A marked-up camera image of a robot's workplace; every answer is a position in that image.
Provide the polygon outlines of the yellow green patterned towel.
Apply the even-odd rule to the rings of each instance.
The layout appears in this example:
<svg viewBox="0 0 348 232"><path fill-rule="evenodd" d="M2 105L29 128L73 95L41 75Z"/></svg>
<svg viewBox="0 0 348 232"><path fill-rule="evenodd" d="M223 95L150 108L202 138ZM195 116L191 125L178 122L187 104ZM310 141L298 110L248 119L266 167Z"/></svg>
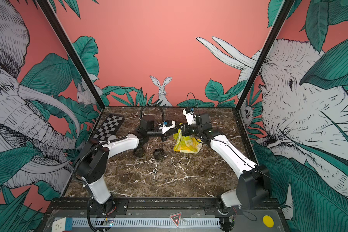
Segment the yellow green patterned towel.
<svg viewBox="0 0 348 232"><path fill-rule="evenodd" d="M175 152L198 154L203 145L194 137L183 136L181 129L178 130L178 133L173 135L173 138L176 140L176 145L173 148Z"/></svg>

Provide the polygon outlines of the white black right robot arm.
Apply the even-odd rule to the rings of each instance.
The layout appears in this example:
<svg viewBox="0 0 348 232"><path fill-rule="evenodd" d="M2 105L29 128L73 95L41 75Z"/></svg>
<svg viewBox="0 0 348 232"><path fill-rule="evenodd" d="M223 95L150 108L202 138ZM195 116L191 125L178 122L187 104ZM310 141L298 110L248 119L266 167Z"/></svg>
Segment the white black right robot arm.
<svg viewBox="0 0 348 232"><path fill-rule="evenodd" d="M238 178L235 189L220 195L223 208L254 208L270 197L270 175L264 165L259 166L243 155L222 131L212 127L208 113L195 113L193 108L186 108L183 115L187 120L182 125L184 135L198 136L226 161Z"/></svg>

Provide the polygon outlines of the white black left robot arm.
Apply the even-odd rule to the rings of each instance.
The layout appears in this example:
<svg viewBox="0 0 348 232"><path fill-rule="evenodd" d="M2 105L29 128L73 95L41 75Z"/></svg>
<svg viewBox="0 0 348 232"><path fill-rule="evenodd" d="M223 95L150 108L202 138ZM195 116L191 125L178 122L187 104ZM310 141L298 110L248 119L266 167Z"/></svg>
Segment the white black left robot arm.
<svg viewBox="0 0 348 232"><path fill-rule="evenodd" d="M107 141L90 140L76 159L73 180L88 190L94 202L105 205L113 199L104 179L108 160L122 152L141 149L151 137L160 137L164 142L177 132L177 125L173 120L166 120L156 126L153 116L145 115L140 118L140 126L126 136Z"/></svg>

